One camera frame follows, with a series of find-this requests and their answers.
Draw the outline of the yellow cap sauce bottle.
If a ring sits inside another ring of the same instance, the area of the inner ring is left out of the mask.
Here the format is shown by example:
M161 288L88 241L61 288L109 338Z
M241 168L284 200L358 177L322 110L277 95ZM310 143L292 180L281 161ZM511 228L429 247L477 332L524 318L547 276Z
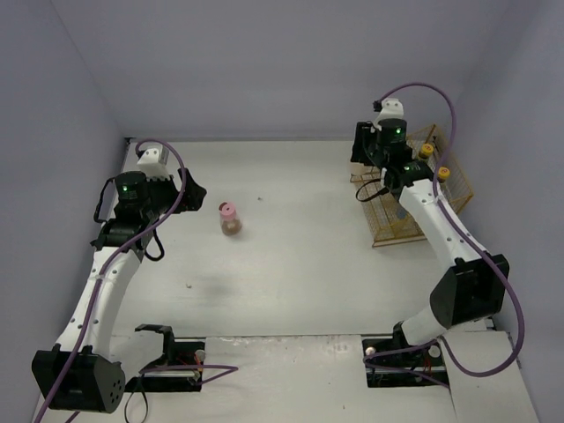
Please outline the yellow cap sauce bottle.
M434 146L432 144L429 143L424 143L421 145L419 152L418 152L418 157L421 160L429 160L434 154Z
M450 178L450 170L447 167L439 167L436 176L437 176L437 181L440 184L443 184Z

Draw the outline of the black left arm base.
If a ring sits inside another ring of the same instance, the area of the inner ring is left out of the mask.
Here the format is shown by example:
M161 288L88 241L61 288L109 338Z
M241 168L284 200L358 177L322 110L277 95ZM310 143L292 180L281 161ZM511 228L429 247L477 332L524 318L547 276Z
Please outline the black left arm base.
M126 392L184 393L202 389L203 371L183 367L204 362L204 339L178 338L170 326L141 324L123 347L118 360L126 375Z

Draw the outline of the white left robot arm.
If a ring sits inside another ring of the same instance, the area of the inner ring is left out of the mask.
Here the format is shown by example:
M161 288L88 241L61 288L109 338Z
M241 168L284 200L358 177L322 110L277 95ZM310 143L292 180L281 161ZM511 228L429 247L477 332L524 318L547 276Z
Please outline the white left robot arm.
M93 241L93 264L70 321L55 345L39 350L32 371L44 396L37 416L48 409L114 412L127 383L146 364L169 368L176 358L168 329L141 325L133 336L111 347L112 331L129 282L147 257L156 228L171 214L198 211L206 190L189 170L149 176L140 170L114 179L117 203Z

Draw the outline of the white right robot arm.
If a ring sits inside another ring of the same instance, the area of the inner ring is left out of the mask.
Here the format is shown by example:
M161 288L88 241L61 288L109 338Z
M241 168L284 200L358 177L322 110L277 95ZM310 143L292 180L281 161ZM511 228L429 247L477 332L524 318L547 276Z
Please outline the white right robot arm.
M504 255L491 255L467 234L434 185L427 160L415 156L407 144L406 126L399 118L358 122L351 157L380 170L381 192L392 195L413 217L443 272L426 306L394 327L390 352L401 363L413 361L423 344L448 330L497 314L506 292L501 280L509 271Z

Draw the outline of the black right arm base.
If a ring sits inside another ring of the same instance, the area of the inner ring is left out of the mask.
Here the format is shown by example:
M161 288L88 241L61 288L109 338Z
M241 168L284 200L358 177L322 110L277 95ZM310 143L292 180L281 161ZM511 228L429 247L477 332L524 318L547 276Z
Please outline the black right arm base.
M409 352L400 349L393 339L361 339L366 382L370 389L449 387L449 376L437 343Z

